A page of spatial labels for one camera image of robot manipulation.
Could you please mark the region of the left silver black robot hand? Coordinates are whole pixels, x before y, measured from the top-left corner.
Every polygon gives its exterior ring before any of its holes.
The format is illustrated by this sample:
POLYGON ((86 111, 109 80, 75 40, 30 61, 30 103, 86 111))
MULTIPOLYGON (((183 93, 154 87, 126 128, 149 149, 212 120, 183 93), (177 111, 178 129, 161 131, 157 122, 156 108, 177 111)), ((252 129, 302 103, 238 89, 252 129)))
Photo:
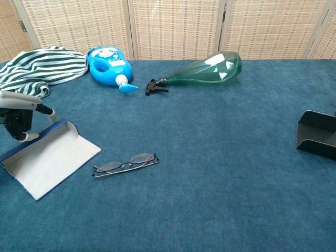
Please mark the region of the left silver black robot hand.
POLYGON ((51 124, 58 121, 54 109, 43 105, 40 98, 23 93, 1 91, 1 124, 12 138, 19 142, 28 142, 39 137, 38 133, 29 133, 34 111, 47 115, 51 124))

